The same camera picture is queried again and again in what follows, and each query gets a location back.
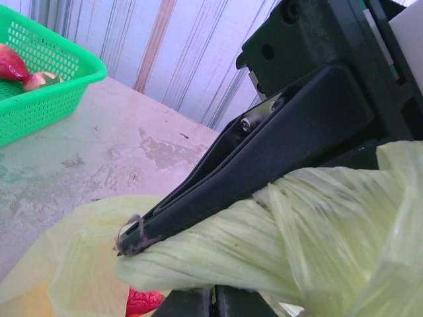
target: table surface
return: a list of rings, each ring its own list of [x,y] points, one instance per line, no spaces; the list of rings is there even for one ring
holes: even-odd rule
[[[0,281],[74,208],[168,194],[216,137],[113,79],[91,85],[72,116],[0,148]]]

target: green plastic basket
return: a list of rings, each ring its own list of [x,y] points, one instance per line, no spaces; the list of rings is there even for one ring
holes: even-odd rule
[[[0,147],[72,114],[88,85],[107,75],[93,54],[2,5],[0,43],[14,49],[31,73],[49,71],[65,80],[32,92],[0,81]]]

